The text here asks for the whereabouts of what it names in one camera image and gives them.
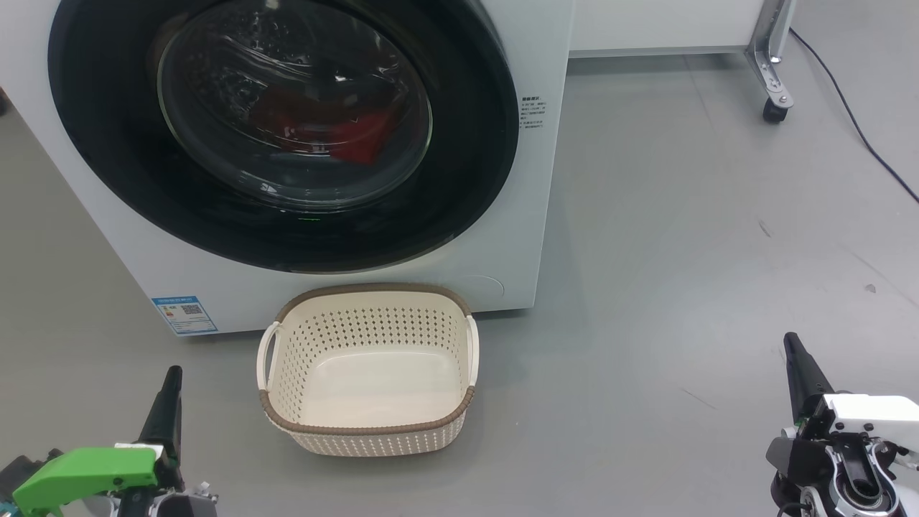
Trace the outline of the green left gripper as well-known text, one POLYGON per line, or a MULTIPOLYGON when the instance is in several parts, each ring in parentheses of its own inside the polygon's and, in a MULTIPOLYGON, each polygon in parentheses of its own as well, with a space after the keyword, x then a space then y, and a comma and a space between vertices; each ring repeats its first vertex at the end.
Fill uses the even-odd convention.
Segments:
POLYGON ((82 447, 46 462, 13 492, 21 516, 62 516, 60 507, 102 492, 158 485, 155 465, 179 467, 182 438, 181 366, 171 366, 142 426, 140 444, 82 447))

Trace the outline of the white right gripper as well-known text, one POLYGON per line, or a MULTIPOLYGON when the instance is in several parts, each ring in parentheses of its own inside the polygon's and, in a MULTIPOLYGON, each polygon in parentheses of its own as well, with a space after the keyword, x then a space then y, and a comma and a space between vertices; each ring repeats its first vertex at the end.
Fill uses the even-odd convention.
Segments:
POLYGON ((913 400, 834 393, 797 333, 785 334, 784 350, 792 420, 800 424, 798 437, 829 439, 834 433, 866 433, 871 439, 918 452, 918 406, 913 400))

